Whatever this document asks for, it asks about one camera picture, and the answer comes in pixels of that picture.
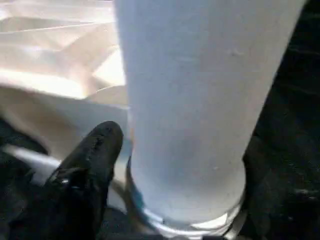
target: pipe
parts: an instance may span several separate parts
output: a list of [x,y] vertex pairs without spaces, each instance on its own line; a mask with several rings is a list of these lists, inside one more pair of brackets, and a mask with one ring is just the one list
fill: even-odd
[[115,1],[141,214],[192,225],[240,203],[242,156],[304,2]]

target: white tube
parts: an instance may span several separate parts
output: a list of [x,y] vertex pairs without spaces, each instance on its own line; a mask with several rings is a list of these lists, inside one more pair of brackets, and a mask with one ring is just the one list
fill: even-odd
[[304,0],[116,0],[133,183],[169,221],[221,217]]

